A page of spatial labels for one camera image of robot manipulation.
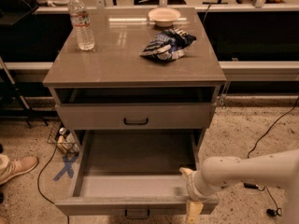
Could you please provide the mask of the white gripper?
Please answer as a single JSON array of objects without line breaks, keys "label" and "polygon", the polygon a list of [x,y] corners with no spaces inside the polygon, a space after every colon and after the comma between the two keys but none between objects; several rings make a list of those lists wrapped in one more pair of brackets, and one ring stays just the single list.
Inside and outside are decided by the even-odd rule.
[{"label": "white gripper", "polygon": [[183,175],[188,176],[186,189],[193,200],[186,202],[186,224],[195,224],[204,207],[201,202],[212,196],[215,190],[205,181],[200,171],[184,167],[180,167],[179,170]]}]

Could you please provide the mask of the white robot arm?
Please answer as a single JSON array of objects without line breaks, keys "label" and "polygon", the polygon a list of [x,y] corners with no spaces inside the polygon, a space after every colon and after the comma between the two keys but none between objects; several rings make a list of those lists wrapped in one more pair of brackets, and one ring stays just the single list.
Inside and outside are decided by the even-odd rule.
[{"label": "white robot arm", "polygon": [[281,224],[299,221],[299,149],[260,157],[209,157],[198,171],[181,167],[186,190],[193,202],[203,203],[211,195],[238,183],[257,184],[288,191]]}]

